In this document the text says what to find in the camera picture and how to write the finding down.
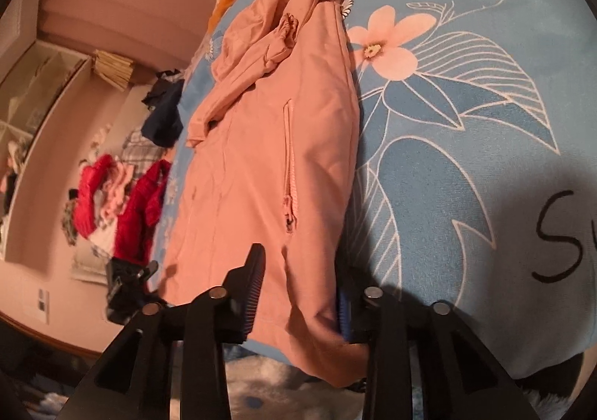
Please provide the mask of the pink hooded jacket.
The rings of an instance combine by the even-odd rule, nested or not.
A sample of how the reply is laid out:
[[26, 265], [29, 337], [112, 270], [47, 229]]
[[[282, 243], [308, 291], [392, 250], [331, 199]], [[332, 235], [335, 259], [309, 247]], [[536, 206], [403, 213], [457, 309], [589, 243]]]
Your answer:
[[359, 130], [340, 1], [254, 0], [226, 28], [215, 84], [180, 139], [190, 162], [159, 292], [188, 303], [261, 244], [253, 340], [345, 387], [364, 376], [367, 351], [336, 320]]

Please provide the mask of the red garment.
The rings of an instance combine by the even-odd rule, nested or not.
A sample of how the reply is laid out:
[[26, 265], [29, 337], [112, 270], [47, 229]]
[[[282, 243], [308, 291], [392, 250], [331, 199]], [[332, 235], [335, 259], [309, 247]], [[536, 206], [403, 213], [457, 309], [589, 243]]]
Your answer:
[[[93, 163], [84, 163], [72, 212], [76, 233], [87, 239], [95, 230], [94, 195], [104, 183], [108, 167], [118, 158], [103, 154]], [[161, 217], [171, 163], [155, 162], [138, 180], [132, 181], [128, 203], [118, 217], [114, 252], [111, 258], [145, 266], [150, 261], [154, 232]]]

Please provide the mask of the light pink garment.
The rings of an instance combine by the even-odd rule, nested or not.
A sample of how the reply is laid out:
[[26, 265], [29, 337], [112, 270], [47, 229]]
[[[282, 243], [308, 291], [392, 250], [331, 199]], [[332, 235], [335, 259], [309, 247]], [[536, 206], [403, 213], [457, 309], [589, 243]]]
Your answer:
[[128, 203], [134, 174], [135, 165], [116, 159], [108, 167], [107, 178], [94, 195], [96, 228], [87, 240], [97, 257], [110, 259], [113, 256], [118, 217]]

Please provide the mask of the plaid shirt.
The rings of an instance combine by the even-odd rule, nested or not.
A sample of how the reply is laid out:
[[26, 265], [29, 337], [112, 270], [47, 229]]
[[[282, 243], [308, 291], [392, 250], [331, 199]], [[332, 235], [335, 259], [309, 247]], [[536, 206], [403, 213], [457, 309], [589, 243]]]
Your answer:
[[121, 148], [121, 161], [134, 166], [133, 180], [142, 177], [165, 154], [165, 149], [142, 135], [140, 127], [125, 137]]

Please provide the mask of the navy blue garment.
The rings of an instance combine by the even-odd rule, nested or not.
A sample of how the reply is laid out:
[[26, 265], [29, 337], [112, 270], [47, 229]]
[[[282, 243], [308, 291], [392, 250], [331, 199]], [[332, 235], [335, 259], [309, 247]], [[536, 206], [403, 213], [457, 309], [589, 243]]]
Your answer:
[[157, 80], [142, 103], [150, 111], [142, 125], [142, 135], [154, 145], [172, 148], [178, 140], [183, 125], [178, 112], [184, 79], [177, 69], [156, 73]]

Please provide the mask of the white wardrobe shelf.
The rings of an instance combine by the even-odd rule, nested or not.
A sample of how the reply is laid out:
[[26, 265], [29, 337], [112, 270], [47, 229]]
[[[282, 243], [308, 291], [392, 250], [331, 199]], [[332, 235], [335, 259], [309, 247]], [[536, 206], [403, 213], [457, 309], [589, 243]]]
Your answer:
[[1, 83], [1, 259], [24, 260], [50, 199], [60, 120], [90, 78], [88, 55], [35, 41]]

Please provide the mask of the blue floral bed sheet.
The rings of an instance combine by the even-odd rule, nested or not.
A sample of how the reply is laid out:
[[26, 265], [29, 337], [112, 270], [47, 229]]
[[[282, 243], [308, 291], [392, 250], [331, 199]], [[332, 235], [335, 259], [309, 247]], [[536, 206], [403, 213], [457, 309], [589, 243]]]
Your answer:
[[[153, 256], [236, 0], [186, 77]], [[359, 106], [336, 290], [445, 301], [521, 379], [596, 341], [596, 19], [584, 0], [341, 0]]]

